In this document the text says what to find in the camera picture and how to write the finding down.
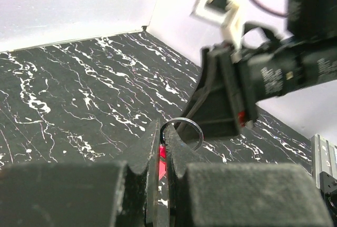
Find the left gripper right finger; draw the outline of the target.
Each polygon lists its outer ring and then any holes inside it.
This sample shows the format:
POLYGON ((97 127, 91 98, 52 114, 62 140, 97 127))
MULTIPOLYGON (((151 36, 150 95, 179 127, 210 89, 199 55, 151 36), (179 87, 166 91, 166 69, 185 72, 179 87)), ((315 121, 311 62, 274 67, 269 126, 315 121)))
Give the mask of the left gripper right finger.
POLYGON ((297 164, 209 163, 165 124, 170 226, 332 226, 297 164))

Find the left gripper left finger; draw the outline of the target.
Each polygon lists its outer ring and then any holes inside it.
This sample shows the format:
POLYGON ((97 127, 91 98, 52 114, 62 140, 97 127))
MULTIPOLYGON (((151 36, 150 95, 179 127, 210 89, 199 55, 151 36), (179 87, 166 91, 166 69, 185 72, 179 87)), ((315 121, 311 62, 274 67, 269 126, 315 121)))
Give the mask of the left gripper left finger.
POLYGON ((1 226, 156 226, 160 121, 110 162, 1 170, 1 226))

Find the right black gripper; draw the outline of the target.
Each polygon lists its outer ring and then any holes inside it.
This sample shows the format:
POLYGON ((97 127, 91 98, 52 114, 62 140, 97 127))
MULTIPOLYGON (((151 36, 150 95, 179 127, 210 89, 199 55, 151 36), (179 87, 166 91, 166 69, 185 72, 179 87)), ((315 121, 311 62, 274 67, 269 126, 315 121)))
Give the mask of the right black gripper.
POLYGON ((335 38, 242 49, 236 63, 233 57, 229 45, 202 50, 202 79, 181 117, 206 137, 236 137, 257 121, 257 102, 336 80, 335 38))

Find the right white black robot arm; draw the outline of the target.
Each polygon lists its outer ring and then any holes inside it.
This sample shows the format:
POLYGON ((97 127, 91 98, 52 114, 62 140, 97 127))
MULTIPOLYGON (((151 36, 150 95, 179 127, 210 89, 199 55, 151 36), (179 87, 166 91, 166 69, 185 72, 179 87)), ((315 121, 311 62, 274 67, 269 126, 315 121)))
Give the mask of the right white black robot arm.
POLYGON ((184 140, 235 137, 258 119, 259 101, 336 79, 336 0, 286 0, 281 40, 269 27, 243 20, 238 0, 196 0, 192 15, 218 25, 223 42, 204 47, 202 74, 175 128, 184 140))

